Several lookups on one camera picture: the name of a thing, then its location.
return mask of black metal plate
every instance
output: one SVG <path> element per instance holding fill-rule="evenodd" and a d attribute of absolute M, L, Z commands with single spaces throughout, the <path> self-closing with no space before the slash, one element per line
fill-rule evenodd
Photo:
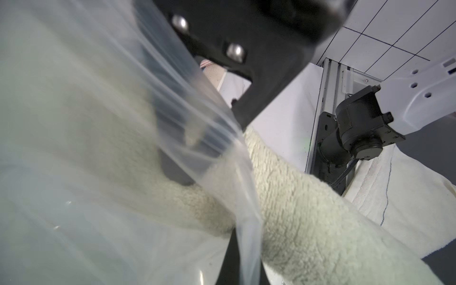
<path fill-rule="evenodd" d="M 320 178 L 322 181 L 331 184 L 344 172 L 347 166 L 338 166 L 327 163 L 318 151 L 319 144 L 326 138 L 332 131 L 337 129 L 337 121 L 334 119 L 334 115 L 323 112 L 320 114 L 318 120 L 318 128 L 316 132 L 316 146 L 314 149 L 314 159 L 311 166 L 311 174 Z M 339 183 L 333 188 L 339 195 L 342 195 L 345 191 L 345 180 Z"/>
<path fill-rule="evenodd" d="M 154 0 L 171 21 L 184 17 L 188 33 L 178 33 L 189 52 L 207 58 L 252 82 L 233 106 L 244 130 L 304 69 L 316 41 L 263 11 L 264 2 L 245 0 Z M 245 50 L 245 61 L 226 56 L 230 43 Z"/>

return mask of clear plastic bag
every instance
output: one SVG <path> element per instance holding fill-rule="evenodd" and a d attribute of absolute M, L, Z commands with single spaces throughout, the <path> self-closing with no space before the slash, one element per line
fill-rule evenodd
<path fill-rule="evenodd" d="M 0 58 L 0 283 L 213 284 L 233 226 L 258 283 L 242 133 L 152 1 L 2 1 Z"/>

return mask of blue stitching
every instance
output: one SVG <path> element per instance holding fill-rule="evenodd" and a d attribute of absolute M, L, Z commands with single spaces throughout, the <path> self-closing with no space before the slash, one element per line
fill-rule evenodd
<path fill-rule="evenodd" d="M 385 212 L 386 212 L 386 208 L 388 208 L 388 186 L 389 186 L 389 178 L 391 177 L 392 163 L 393 163 L 393 155 L 391 155 L 391 160 L 389 161 L 388 183 L 386 184 L 386 191 L 385 191 L 385 194 L 386 194 L 386 206 L 385 206 L 385 209 L 383 210 L 383 218 L 382 218 L 382 222 L 380 223 L 380 226 L 382 226 L 383 222 L 385 221 Z"/>

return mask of cable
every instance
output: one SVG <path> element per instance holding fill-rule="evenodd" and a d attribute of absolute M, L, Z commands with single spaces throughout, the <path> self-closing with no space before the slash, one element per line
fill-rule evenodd
<path fill-rule="evenodd" d="M 347 175 L 349 174 L 349 172 L 352 171 L 352 169 L 356 166 L 358 161 L 359 158 L 353 159 L 352 162 L 350 162 L 350 164 L 347 166 L 347 169 L 344 170 L 344 172 L 342 172 L 342 174 L 336 179 L 336 181 L 331 183 L 331 188 L 334 189 L 334 187 L 336 187 L 342 180 L 344 180 L 345 177 L 347 177 Z"/>

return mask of fabric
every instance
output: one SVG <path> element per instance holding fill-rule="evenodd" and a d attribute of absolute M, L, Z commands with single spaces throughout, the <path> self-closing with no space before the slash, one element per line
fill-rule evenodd
<path fill-rule="evenodd" d="M 441 284 L 416 254 L 327 184 L 246 143 L 264 216 L 263 261 L 291 284 Z"/>
<path fill-rule="evenodd" d="M 395 145 L 358 163 L 345 198 L 420 257 L 456 238 L 456 187 Z"/>

